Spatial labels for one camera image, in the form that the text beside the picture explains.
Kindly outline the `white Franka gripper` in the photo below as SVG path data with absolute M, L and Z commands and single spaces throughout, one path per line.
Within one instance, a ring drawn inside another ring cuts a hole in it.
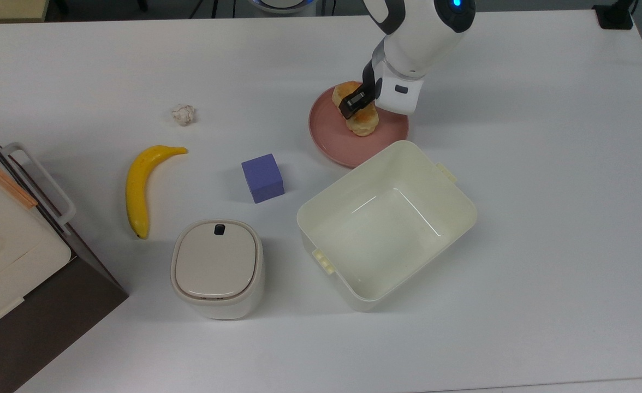
M 363 70 L 362 91 L 342 98 L 338 109 L 349 120 L 367 107 L 368 97 L 379 109 L 394 114 L 413 114 L 423 83 L 423 77 L 403 75 L 385 59 L 372 59 Z

